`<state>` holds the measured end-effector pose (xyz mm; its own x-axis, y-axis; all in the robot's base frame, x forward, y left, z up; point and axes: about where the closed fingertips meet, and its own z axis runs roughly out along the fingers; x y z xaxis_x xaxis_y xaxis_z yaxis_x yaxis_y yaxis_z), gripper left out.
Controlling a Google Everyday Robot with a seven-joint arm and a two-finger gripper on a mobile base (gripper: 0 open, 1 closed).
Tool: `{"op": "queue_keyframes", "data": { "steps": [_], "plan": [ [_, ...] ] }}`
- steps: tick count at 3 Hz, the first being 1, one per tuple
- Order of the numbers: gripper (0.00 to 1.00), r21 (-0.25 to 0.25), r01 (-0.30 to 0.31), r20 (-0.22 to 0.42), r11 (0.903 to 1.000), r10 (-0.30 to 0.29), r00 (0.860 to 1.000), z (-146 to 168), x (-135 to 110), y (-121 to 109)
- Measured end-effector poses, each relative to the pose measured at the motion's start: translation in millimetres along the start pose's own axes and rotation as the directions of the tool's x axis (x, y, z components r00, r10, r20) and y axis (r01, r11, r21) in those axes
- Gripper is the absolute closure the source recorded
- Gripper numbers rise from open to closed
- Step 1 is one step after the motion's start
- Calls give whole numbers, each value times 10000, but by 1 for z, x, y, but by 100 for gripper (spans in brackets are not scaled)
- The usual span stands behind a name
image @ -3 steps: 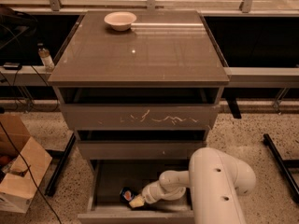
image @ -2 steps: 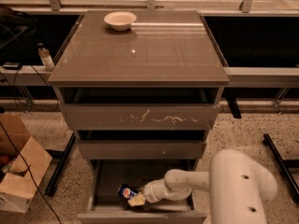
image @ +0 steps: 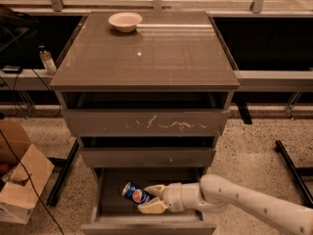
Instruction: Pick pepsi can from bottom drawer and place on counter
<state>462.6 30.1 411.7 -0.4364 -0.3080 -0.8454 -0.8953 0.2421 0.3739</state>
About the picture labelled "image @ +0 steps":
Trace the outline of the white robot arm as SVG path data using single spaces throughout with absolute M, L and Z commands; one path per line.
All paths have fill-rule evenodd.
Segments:
M 218 213 L 231 204 L 262 220 L 285 235 L 313 235 L 313 210 L 237 185 L 216 174 L 206 174 L 197 183 L 153 185 L 146 191 L 155 195 L 139 205 L 142 213 L 197 210 Z

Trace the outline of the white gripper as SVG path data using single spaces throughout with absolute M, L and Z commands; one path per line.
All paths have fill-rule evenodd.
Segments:
M 167 209 L 170 212 L 196 210 L 201 203 L 199 183 L 172 183 L 166 187 L 162 184 L 152 185 L 146 187 L 145 191 L 156 198 L 138 206 L 138 210 L 144 214 L 161 214 Z

